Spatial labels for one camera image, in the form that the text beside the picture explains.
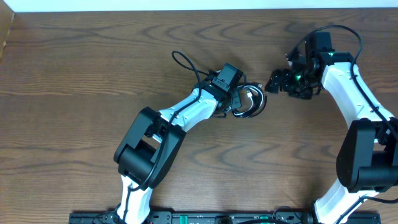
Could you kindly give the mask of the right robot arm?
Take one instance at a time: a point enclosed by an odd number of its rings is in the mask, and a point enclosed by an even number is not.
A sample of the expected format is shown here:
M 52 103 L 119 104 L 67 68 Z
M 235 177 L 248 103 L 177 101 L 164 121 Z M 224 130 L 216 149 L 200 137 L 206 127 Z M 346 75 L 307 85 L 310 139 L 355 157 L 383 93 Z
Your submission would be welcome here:
M 314 201 L 306 223 L 346 223 L 365 201 L 397 185 L 397 118 L 373 95 L 362 79 L 356 57 L 332 47 L 328 32 L 312 32 L 294 48 L 289 68 L 274 70 L 265 90 L 310 100 L 321 90 L 333 97 L 348 132 L 336 158 L 337 180 Z

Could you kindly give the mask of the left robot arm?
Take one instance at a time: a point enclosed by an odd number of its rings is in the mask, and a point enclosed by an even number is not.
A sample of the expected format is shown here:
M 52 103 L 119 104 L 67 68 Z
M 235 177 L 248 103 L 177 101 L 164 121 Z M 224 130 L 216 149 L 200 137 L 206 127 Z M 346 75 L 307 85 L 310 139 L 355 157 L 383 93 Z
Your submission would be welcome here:
M 230 64 L 198 83 L 192 93 L 163 110 L 142 109 L 114 154 L 123 182 L 118 223 L 143 223 L 152 191 L 167 175 L 187 131 L 227 110 L 244 73 Z

